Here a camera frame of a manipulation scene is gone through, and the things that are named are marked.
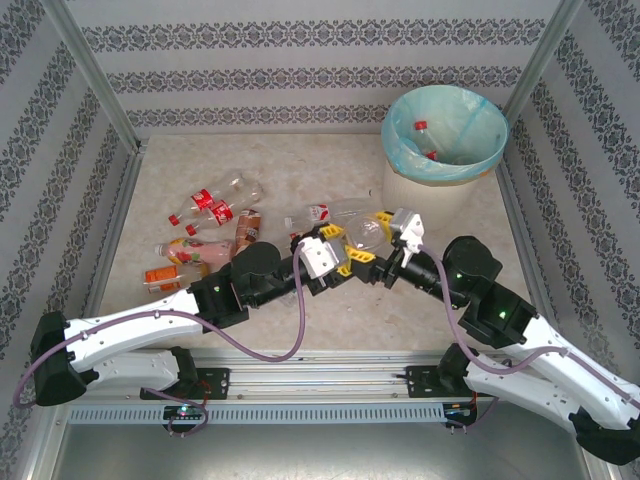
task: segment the beige floor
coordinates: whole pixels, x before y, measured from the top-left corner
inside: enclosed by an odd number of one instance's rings
[[[167,216],[193,190],[231,167],[255,175],[265,198],[262,238],[275,240],[281,217],[322,200],[371,195],[380,199],[385,156],[378,135],[192,135],[154,136],[149,142],[105,296],[101,314],[155,298],[141,283],[142,272],[166,265],[156,243],[182,236]],[[200,238],[232,238],[235,223]],[[469,208],[444,229],[425,235],[438,252],[458,235],[475,235],[504,265],[498,280],[528,298],[511,230],[494,175],[478,180]],[[352,280],[312,298],[307,293],[308,350],[443,350],[452,341],[442,304],[399,281],[392,291]],[[284,350],[293,343],[297,305],[274,301],[251,311],[249,321],[227,332],[255,349]],[[179,338],[163,346],[222,347],[210,333]]]

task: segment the bottle label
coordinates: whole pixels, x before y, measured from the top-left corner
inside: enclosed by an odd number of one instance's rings
[[[149,293],[168,292],[180,288],[180,282],[163,283],[149,287]]]
[[[224,201],[216,203],[211,208],[211,212],[213,213],[213,216],[216,217],[218,225],[224,225],[233,218],[233,213],[231,212],[229,205],[227,205]]]
[[[177,277],[177,267],[156,268],[155,270],[148,270],[144,273],[144,279],[147,283],[161,282]]]
[[[309,207],[309,217],[313,222],[328,222],[331,220],[329,208],[324,203],[311,205]]]
[[[204,188],[199,192],[191,195],[191,198],[193,199],[194,202],[196,202],[196,205],[200,210],[204,210],[205,208],[211,207],[211,205],[213,205],[213,202],[214,202],[211,194],[207,192],[207,190]]]

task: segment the white trash bin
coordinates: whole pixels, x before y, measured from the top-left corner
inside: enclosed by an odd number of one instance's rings
[[[384,208],[419,213],[425,230],[444,227],[464,209],[474,180],[496,167],[508,134],[500,110],[469,90],[435,85],[406,93],[382,124]]]

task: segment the red bottle label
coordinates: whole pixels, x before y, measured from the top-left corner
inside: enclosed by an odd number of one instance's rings
[[[310,206],[309,216],[314,222],[328,222],[331,219],[329,208],[323,203]]]
[[[218,225],[224,225],[225,223],[227,223],[229,220],[233,218],[233,213],[231,212],[229,205],[227,205],[223,201],[216,203],[211,208],[211,212],[216,217],[216,221],[218,222]]]
[[[200,210],[211,207],[213,205],[213,197],[204,188],[197,193],[191,195],[191,198]]]

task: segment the striped wall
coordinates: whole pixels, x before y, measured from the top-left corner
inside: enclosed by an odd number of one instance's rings
[[[129,152],[37,0],[0,0],[0,479],[30,411],[11,404],[40,316],[83,311]]]
[[[505,159],[560,329],[640,382],[640,1],[586,1]],[[625,467],[640,478],[640,462]]]
[[[69,0],[141,138],[375,132],[456,84],[504,104],[558,0]]]

